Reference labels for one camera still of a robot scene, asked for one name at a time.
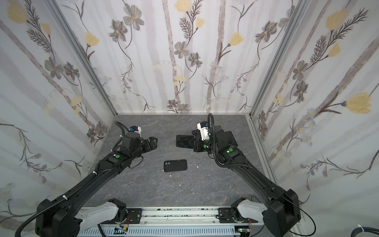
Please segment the small black phone case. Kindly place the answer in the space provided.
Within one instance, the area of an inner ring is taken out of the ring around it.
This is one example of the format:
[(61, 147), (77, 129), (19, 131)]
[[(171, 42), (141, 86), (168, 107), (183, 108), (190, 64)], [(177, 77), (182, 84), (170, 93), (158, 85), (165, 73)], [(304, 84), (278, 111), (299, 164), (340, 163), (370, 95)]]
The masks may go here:
[(187, 160), (169, 160), (163, 165), (164, 172), (185, 171), (188, 168)]

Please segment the blue-edged phone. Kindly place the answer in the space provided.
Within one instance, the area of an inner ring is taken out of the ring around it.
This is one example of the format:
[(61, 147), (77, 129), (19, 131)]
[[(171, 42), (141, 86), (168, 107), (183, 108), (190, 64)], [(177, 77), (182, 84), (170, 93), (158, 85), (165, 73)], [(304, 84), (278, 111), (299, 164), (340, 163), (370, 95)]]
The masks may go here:
[(224, 131), (220, 136), (219, 136), (219, 143), (223, 146), (238, 146), (238, 143), (231, 131)]
[(177, 135), (176, 136), (176, 147), (192, 149), (193, 145), (190, 143), (194, 139), (193, 135)]

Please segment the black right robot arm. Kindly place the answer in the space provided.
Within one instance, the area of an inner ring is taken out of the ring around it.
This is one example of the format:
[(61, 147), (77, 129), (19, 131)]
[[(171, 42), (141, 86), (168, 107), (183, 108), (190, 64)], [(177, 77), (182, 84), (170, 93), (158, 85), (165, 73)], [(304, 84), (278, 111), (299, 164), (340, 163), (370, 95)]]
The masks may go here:
[(276, 185), (255, 168), (238, 148), (231, 131), (224, 131), (219, 125), (211, 128), (204, 121), (197, 124), (192, 134), (194, 138), (189, 144), (194, 152), (213, 155), (219, 167), (238, 174), (261, 197), (265, 206), (263, 223), (274, 236), (283, 237), (301, 220), (298, 195)]

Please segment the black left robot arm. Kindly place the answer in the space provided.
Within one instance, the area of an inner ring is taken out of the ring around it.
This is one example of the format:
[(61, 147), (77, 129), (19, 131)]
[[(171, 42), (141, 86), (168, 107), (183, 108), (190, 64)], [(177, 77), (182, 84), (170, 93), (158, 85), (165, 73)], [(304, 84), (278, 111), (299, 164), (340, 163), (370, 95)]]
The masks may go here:
[(138, 132), (124, 134), (95, 166), (94, 171), (70, 190), (50, 201), (45, 199), (38, 207), (35, 232), (40, 237), (76, 237), (85, 230), (85, 218), (78, 214), (85, 203), (110, 180), (131, 166), (132, 161), (153, 151), (158, 139), (144, 139)]

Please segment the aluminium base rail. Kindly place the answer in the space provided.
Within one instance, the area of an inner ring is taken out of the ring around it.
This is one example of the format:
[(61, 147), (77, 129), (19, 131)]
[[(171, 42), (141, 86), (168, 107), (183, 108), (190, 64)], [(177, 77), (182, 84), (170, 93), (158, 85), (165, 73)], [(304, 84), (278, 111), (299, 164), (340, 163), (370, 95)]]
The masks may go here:
[(262, 203), (247, 199), (231, 207), (144, 208), (128, 208), (117, 200), (110, 200), (100, 206), (80, 210), (78, 216), (85, 218), (85, 230), (77, 236), (105, 235), (103, 227), (119, 227), (127, 231), (130, 227), (234, 226), (235, 232), (240, 233), (235, 237), (248, 237), (267, 229), (262, 218), (264, 207)]

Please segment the left corner aluminium post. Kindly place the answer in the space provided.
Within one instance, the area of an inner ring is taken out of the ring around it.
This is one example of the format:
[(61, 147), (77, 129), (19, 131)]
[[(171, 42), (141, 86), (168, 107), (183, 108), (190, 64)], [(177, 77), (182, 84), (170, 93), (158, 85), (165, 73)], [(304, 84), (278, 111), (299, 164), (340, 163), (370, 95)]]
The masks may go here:
[(112, 102), (110, 101), (104, 87), (102, 86), (100, 80), (98, 79), (97, 75), (95, 74), (95, 71), (92, 68), (92, 65), (87, 58), (85, 54), (85, 50), (82, 48), (77, 36), (70, 28), (67, 20), (65, 19), (62, 11), (60, 10), (58, 4), (56, 1), (44, 1), (47, 5), (47, 8), (49, 9), (50, 13), (52, 14), (54, 20), (62, 30), (65, 38), (68, 40), (71, 48), (75, 52), (76, 56), (80, 60), (82, 66), (84, 67), (85, 71), (87, 72), (89, 78), (91, 79), (92, 83), (94, 84), (95, 88), (98, 90), (99, 94), (101, 95), (104, 103), (106, 104), (110, 114), (115, 117), (118, 113), (113, 106)]

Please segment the corner aluminium post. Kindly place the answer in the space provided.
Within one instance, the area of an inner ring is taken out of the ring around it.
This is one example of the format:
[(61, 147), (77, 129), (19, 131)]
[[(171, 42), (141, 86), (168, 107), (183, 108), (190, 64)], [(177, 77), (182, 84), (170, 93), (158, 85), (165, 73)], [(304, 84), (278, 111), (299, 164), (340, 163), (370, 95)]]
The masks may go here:
[(307, 10), (307, 7), (309, 5), (310, 1), (308, 0), (301, 0), (298, 2), (297, 7), (294, 9), (292, 17), (290, 17), (290, 21), (287, 25), (287, 28), (285, 30), (285, 33), (283, 35), (282, 40), (280, 41), (280, 44), (277, 48), (277, 51), (275, 52), (275, 55), (272, 58), (271, 64), (267, 70), (267, 73), (264, 77), (264, 80), (260, 86), (260, 89), (258, 90), (258, 94), (256, 96), (256, 99), (253, 103), (252, 109), (249, 113), (249, 117), (251, 118), (257, 111), (260, 103), (263, 100), (263, 97), (274, 77), (274, 74), (277, 71), (278, 65), (280, 61), (283, 59), (286, 51), (288, 50), (288, 47), (291, 43), (292, 37), (294, 36), (298, 25), (301, 22), (301, 19), (304, 15), (304, 13)]
[(70, 28), (67, 20), (65, 19), (62, 11), (60, 10), (58, 4), (56, 1), (44, 1), (47, 5), (47, 8), (49, 9), (50, 13), (52, 14), (54, 20), (62, 30), (65, 38), (68, 40), (71, 48), (75, 52), (76, 56), (80, 60), (82, 66), (84, 67), (85, 71), (87, 72), (89, 78), (91, 79), (92, 83), (94, 84), (95, 88), (98, 90), (99, 94), (101, 95), (104, 103), (106, 104), (110, 114), (115, 117), (118, 113), (113, 106), (112, 102), (110, 101), (104, 87), (102, 86), (100, 80), (98, 79), (97, 75), (95, 74), (95, 71), (92, 68), (92, 65), (87, 58), (85, 54), (85, 50), (82, 48), (77, 36)]

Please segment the right corner aluminium post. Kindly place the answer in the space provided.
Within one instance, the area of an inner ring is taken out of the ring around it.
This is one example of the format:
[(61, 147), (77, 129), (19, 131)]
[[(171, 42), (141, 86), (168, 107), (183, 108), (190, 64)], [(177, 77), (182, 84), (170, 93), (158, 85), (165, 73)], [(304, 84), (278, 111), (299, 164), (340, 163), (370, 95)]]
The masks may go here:
[(287, 28), (285, 30), (285, 33), (283, 35), (282, 40), (280, 41), (280, 44), (277, 48), (277, 51), (275, 52), (275, 55), (272, 58), (271, 64), (267, 70), (267, 73), (264, 77), (264, 80), (260, 86), (260, 89), (258, 90), (258, 94), (256, 96), (256, 99), (253, 103), (252, 109), (249, 113), (249, 117), (251, 118), (257, 111), (260, 103), (263, 100), (263, 97), (274, 77), (274, 74), (277, 71), (278, 65), (280, 61), (283, 59), (286, 51), (288, 50), (288, 47), (291, 43), (292, 37), (294, 36), (298, 25), (301, 22), (301, 19), (304, 15), (304, 13), (307, 10), (307, 7), (309, 5), (310, 1), (308, 0), (301, 0), (298, 2), (297, 7), (294, 9), (292, 17), (290, 17), (290, 21), (287, 25)]

